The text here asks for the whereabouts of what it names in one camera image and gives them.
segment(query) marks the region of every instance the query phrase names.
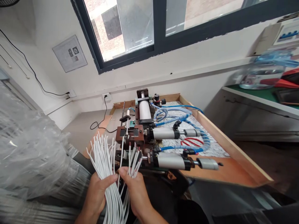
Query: wooden tray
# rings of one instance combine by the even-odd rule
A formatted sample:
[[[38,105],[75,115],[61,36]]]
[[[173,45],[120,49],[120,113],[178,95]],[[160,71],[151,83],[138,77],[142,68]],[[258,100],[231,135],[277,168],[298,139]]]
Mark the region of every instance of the wooden tray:
[[[179,93],[160,96],[165,98],[167,102],[180,101],[183,105],[193,106],[192,103],[185,100]],[[107,127],[111,116],[115,109],[122,109],[124,102],[115,103],[110,115],[105,117],[100,127]],[[125,108],[135,106],[135,100],[126,101]],[[223,167],[219,170],[202,170],[198,166],[191,171],[182,170],[181,172],[191,178],[204,179],[208,181],[218,181],[223,183],[237,184],[246,187],[259,187],[273,182],[273,179],[265,173],[248,155],[246,155],[233,141],[231,141],[220,129],[218,129],[205,115],[197,110],[192,110],[193,116],[200,122],[200,124],[210,133],[211,136],[222,146],[222,148],[230,155],[230,158],[215,158],[206,156],[192,155],[193,160],[197,157],[213,158],[217,162],[222,162]],[[95,132],[103,134],[105,129],[98,129]],[[88,150],[91,149],[91,144],[88,144]]]

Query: framed poster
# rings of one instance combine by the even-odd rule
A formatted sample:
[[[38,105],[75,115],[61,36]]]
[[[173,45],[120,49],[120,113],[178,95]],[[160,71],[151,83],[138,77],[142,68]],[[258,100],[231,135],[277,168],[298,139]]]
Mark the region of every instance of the framed poster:
[[[52,48],[65,72],[87,65],[76,35]]]

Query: black window frame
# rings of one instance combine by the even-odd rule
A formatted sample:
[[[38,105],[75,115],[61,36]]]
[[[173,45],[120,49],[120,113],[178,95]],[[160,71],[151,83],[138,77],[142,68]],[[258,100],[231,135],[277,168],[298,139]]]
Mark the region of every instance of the black window frame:
[[[257,0],[244,0],[240,10],[184,31],[165,36],[167,0],[153,0],[154,44],[105,62],[103,61],[84,0],[71,0],[71,3],[78,17],[98,73],[101,74],[215,36],[225,35],[260,22],[299,11],[299,0],[267,0],[247,7],[252,4],[251,2],[255,1]]]

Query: person's right hand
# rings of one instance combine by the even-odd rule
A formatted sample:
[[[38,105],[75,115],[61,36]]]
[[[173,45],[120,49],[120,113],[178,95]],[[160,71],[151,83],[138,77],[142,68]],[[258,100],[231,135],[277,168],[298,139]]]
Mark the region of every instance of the person's right hand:
[[[138,172],[135,178],[130,177],[128,167],[119,168],[118,173],[128,186],[132,212],[138,219],[141,219],[146,215],[145,213],[153,210],[145,188],[143,176]]]

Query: wall socket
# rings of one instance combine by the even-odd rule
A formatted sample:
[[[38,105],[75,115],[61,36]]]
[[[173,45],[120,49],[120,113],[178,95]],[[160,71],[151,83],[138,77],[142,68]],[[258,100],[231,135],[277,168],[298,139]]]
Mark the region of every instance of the wall socket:
[[[105,97],[105,101],[107,102],[107,101],[111,101],[111,95],[110,95],[110,93],[104,93],[104,94],[102,94],[102,97],[103,97],[103,99],[104,99],[104,97]]]
[[[74,91],[74,90],[69,90],[68,96],[69,96],[70,98],[73,98],[73,97],[75,97],[75,96],[77,96],[77,95],[75,94],[75,91]]]

